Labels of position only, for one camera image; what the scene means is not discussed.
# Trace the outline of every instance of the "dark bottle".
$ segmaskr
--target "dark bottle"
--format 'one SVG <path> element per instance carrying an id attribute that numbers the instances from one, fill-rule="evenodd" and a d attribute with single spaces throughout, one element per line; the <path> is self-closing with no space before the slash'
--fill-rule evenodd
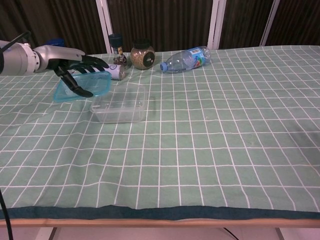
<path id="1" fill-rule="evenodd" d="M 113 63 L 117 65 L 127 65 L 127 58 L 122 52 L 123 39 L 120 33 L 114 33 L 109 35 L 109 42 L 113 48 Z"/>

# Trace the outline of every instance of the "dark blue tablecloth hem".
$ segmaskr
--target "dark blue tablecloth hem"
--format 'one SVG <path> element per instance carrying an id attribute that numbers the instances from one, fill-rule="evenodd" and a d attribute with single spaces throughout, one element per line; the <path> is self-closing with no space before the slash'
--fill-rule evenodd
<path id="1" fill-rule="evenodd" d="M 268 210 L 256 208 L 212 207 L 212 206 L 177 206 L 165 208 L 132 209 L 124 206 L 94 207 L 51 207 L 27 206 L 8 209 L 12 219 L 320 219 L 320 212 Z"/>

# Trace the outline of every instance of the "clear plastic container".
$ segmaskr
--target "clear plastic container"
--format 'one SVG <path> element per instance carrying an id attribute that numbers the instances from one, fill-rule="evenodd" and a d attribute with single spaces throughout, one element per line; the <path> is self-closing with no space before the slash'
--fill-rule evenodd
<path id="1" fill-rule="evenodd" d="M 119 84 L 91 104 L 101 123 L 135 123 L 146 116 L 146 89 L 139 84 Z"/>
<path id="2" fill-rule="evenodd" d="M 93 93 L 94 96 L 106 94 L 111 85 L 111 73 L 108 71 L 97 71 L 72 76 L 80 87 Z M 56 103 L 62 103 L 77 99 L 84 99 L 84 97 L 75 94 L 60 80 L 56 87 L 53 100 Z"/>

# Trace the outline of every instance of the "black cable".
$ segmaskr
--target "black cable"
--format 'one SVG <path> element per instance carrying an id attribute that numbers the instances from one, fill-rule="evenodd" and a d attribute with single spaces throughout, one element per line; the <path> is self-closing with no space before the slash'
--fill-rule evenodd
<path id="1" fill-rule="evenodd" d="M 18 42 L 20 39 L 29 37 L 30 34 L 31 34 L 30 31 L 26 31 L 26 32 L 20 34 L 20 35 L 17 36 L 15 39 L 13 39 L 12 41 L 10 41 L 7 45 L 5 45 L 3 48 L 0 48 L 0 54 L 3 54 L 3 53 L 5 52 L 5 50 L 7 50 L 8 48 L 10 48 L 13 44 L 15 44 L 16 42 Z"/>
<path id="2" fill-rule="evenodd" d="M 226 230 L 229 234 L 232 235 L 232 237 L 234 237 L 234 239 L 239 240 L 239 238 L 237 238 L 228 228 L 224 227 L 224 230 Z"/>
<path id="3" fill-rule="evenodd" d="M 2 196 L 2 193 L 1 193 L 1 189 L 0 189 L 0 204 L 1 204 L 2 212 L 3 212 L 4 218 L 5 218 L 6 229 L 8 230 L 9 240 L 14 240 L 14 235 L 12 234 L 12 228 L 11 228 L 9 214 L 7 211 L 4 197 Z"/>

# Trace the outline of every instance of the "floor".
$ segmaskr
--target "floor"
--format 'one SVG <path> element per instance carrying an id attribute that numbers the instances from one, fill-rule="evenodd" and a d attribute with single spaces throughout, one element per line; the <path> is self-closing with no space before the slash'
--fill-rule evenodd
<path id="1" fill-rule="evenodd" d="M 239 240 L 279 240 L 274 228 L 230 227 Z M 318 240 L 320 228 L 292 228 L 297 240 Z M 14 228 L 14 240 L 48 240 L 37 238 L 39 228 Z M 0 228 L 0 240 L 6 240 L 7 229 Z M 221 228 L 89 228 L 64 227 L 53 240 L 234 240 Z"/>

